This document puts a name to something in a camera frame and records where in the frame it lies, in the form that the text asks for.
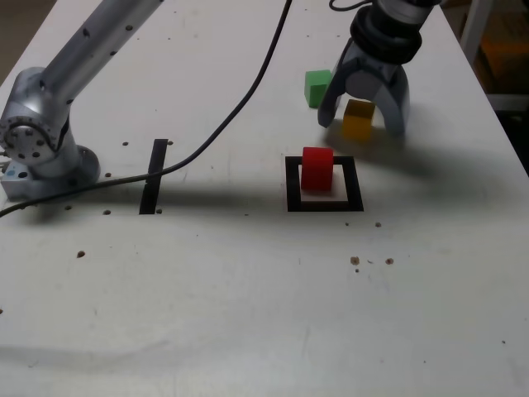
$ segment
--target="floor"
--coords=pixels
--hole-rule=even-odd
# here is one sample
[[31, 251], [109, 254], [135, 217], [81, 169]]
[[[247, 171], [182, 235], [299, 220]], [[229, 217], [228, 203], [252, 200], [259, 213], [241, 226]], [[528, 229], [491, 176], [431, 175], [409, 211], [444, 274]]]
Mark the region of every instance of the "floor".
[[55, 1], [0, 1], [0, 85], [38, 31]]

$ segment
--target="yellow block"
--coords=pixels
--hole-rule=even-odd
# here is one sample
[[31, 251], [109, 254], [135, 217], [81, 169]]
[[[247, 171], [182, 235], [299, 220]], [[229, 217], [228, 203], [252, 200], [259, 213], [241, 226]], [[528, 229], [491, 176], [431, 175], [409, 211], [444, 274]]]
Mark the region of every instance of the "yellow block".
[[371, 124], [373, 123], [375, 105], [372, 102], [350, 99], [341, 133], [346, 139], [368, 141], [371, 138]]

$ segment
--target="white table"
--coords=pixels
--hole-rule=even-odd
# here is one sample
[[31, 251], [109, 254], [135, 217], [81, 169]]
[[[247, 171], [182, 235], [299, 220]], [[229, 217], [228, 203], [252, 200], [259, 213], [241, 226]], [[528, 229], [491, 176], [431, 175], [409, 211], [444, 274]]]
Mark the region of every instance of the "white table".
[[[0, 103], [97, 2], [57, 2]], [[166, 0], [76, 100], [77, 142], [112, 177], [145, 173], [155, 138], [182, 159], [250, 86], [283, 4]], [[529, 393], [529, 182], [439, 8], [406, 65], [405, 145], [342, 147], [365, 211], [286, 212], [284, 156], [326, 139], [304, 72], [333, 67], [353, 15], [294, 2], [263, 85], [164, 177], [161, 215], [137, 215], [135, 184], [0, 221], [0, 396]]]

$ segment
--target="wooden block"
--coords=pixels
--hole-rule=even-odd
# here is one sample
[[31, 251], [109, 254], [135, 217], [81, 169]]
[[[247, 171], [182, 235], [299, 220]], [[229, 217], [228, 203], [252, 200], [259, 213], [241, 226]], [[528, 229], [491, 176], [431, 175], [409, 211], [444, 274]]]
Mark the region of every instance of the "wooden block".
[[301, 189], [328, 192], [332, 189], [334, 152], [326, 147], [304, 147]]
[[350, 99], [347, 103], [342, 134], [346, 139], [368, 141], [371, 138], [375, 105], [372, 102]]
[[315, 70], [305, 74], [305, 98], [310, 108], [318, 108], [332, 80], [330, 70]]

